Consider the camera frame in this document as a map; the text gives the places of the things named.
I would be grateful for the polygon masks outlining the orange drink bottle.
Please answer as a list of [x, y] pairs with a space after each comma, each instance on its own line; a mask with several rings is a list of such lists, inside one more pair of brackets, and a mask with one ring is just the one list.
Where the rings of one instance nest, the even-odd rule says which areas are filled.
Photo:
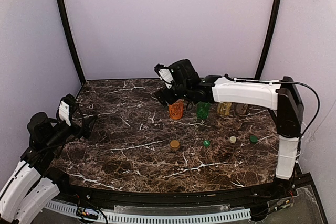
[[178, 100], [174, 104], [169, 105], [169, 115], [172, 120], [179, 120], [183, 116], [183, 100]]

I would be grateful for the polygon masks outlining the green soda bottle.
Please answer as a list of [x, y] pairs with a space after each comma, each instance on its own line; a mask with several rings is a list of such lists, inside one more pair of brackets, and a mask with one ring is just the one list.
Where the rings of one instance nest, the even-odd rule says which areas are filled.
[[210, 103], [207, 102], [199, 102], [197, 104], [197, 119], [201, 121], [205, 121], [209, 115], [209, 109], [211, 107]]

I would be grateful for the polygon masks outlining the tan orange bottle cap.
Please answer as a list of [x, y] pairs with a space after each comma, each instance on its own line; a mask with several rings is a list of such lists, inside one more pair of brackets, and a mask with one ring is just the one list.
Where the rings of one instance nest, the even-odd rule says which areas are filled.
[[179, 149], [179, 148], [180, 148], [180, 142], [177, 141], [177, 140], [173, 140], [173, 141], [171, 141], [171, 142], [170, 142], [170, 148], [171, 148], [172, 150], [177, 150], [177, 149]]

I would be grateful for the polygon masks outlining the yellow tea bottle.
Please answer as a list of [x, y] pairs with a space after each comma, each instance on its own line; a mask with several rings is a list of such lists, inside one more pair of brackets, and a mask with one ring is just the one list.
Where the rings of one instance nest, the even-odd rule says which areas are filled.
[[223, 103], [219, 103], [218, 107], [217, 107], [217, 113], [220, 116], [228, 116], [230, 115], [230, 109], [232, 107], [232, 103], [231, 102], [223, 102]]

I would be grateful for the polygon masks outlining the small green soda cap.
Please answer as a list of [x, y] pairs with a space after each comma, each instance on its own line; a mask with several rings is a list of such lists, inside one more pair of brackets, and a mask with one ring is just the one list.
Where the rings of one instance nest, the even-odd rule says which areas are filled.
[[205, 147], [209, 147], [210, 146], [210, 141], [208, 141], [208, 140], [205, 140], [205, 141], [203, 141], [203, 145], [205, 146]]

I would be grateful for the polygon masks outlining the coffee latte bottle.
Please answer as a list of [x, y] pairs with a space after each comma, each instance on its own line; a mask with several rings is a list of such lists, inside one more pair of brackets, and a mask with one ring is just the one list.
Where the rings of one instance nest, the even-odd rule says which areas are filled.
[[247, 109], [248, 109], [248, 104], [238, 103], [236, 105], [236, 113], [238, 115], [244, 115], [244, 114], [246, 114]]

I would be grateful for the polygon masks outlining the cream bottle cap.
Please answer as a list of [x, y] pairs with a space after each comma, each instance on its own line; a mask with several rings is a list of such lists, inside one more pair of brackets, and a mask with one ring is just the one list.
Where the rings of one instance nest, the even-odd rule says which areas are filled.
[[232, 143], [232, 144], [234, 144], [234, 143], [236, 142], [236, 137], [231, 136], [231, 137], [229, 138], [229, 142]]

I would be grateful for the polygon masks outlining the green bottle cap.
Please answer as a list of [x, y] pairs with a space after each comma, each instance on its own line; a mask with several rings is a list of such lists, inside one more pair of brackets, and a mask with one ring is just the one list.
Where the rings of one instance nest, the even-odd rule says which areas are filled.
[[249, 137], [249, 140], [250, 140], [250, 143], [251, 143], [251, 144], [257, 144], [257, 143], [258, 143], [258, 137], [255, 136], [255, 135], [251, 135], [251, 136]]

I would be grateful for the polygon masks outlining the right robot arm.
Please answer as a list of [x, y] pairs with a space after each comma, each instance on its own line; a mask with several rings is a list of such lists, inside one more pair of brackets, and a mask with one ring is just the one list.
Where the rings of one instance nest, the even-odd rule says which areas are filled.
[[188, 59], [169, 66], [158, 64], [155, 73], [165, 83], [154, 95], [163, 105], [178, 100], [193, 104], [232, 102], [255, 105], [275, 111], [279, 136], [276, 178], [289, 180], [298, 152], [304, 106], [291, 77], [271, 81], [231, 78], [227, 74], [200, 78]]

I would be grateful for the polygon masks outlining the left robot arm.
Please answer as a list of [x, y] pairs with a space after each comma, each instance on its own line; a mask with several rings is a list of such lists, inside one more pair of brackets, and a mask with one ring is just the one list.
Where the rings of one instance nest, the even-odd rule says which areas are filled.
[[29, 147], [1, 190], [1, 223], [31, 223], [53, 198], [70, 193], [69, 175], [51, 163], [69, 137], [88, 138], [97, 118], [67, 124], [39, 112], [30, 119]]

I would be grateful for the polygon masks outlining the black front rail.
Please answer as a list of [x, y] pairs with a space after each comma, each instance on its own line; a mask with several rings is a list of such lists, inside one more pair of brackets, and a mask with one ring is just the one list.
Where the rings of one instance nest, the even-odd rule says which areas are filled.
[[68, 194], [60, 194], [54, 200], [109, 210], [114, 210], [117, 206], [182, 208], [230, 205], [260, 208], [270, 200], [289, 196], [289, 191], [294, 189], [297, 180], [298, 173], [294, 171], [289, 180], [275, 177], [271, 183], [200, 193], [131, 193], [71, 185]]

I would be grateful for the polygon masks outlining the left black frame post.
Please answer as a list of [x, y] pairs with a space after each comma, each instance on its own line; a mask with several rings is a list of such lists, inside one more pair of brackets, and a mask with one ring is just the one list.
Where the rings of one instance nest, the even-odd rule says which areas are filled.
[[59, 10], [59, 15], [61, 18], [62, 27], [64, 30], [66, 42], [67, 42], [67, 45], [70, 51], [71, 59], [75, 67], [80, 84], [84, 85], [86, 83], [86, 79], [85, 79], [85, 75], [84, 75], [84, 72], [83, 72], [83, 69], [82, 69], [82, 66], [79, 60], [79, 56], [76, 50], [75, 41], [72, 36], [70, 23], [69, 23], [69, 19], [67, 15], [67, 10], [66, 10], [65, 0], [56, 0], [56, 1], [57, 1], [57, 6]]

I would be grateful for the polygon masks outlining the black frame post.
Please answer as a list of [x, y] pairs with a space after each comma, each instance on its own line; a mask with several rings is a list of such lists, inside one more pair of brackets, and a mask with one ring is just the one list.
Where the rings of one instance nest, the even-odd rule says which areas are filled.
[[67, 45], [70, 51], [71, 59], [75, 67], [80, 84], [84, 85], [86, 83], [86, 79], [85, 79], [85, 75], [84, 75], [84, 72], [83, 72], [83, 69], [82, 69], [82, 66], [79, 60], [79, 56], [76, 50], [75, 41], [72, 36], [70, 23], [69, 23], [69, 19], [67, 15], [67, 10], [66, 10], [65, 0], [56, 0], [56, 1], [57, 1], [57, 6], [59, 10], [59, 15], [61, 18], [62, 27], [64, 30], [66, 42], [67, 42]]
[[270, 19], [269, 19], [269, 23], [268, 23], [268, 28], [267, 28], [267, 32], [265, 35], [265, 41], [263, 44], [263, 48], [261, 51], [261, 55], [258, 61], [258, 65], [257, 65], [257, 69], [254, 75], [254, 79], [255, 80], [260, 80], [265, 64], [266, 64], [266, 60], [268, 57], [268, 53], [269, 53], [269, 49], [270, 49], [270, 45], [272, 42], [272, 37], [274, 34], [274, 30], [275, 30], [275, 26], [276, 26], [276, 22], [277, 22], [277, 17], [278, 17], [278, 12], [279, 12], [279, 7], [280, 7], [280, 2], [281, 0], [273, 0], [272, 2], [272, 8], [271, 8], [271, 13], [270, 13]]

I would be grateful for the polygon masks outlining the right black frame post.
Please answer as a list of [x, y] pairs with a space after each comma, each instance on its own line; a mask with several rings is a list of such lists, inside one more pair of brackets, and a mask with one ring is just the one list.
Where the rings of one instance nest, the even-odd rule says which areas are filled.
[[275, 26], [276, 26], [276, 22], [277, 22], [277, 17], [278, 17], [278, 12], [279, 12], [279, 7], [280, 7], [280, 2], [281, 0], [273, 0], [272, 2], [272, 8], [271, 8], [271, 13], [270, 13], [270, 19], [269, 19], [269, 23], [268, 23], [268, 28], [267, 28], [267, 32], [265, 35], [265, 41], [263, 44], [263, 48], [261, 51], [261, 55], [258, 61], [258, 65], [257, 65], [257, 69], [254, 75], [254, 79], [255, 80], [260, 80], [265, 64], [266, 64], [266, 60], [268, 57], [268, 53], [269, 53], [269, 49], [270, 49], [270, 45], [272, 42], [272, 37], [274, 34], [274, 30], [275, 30]]

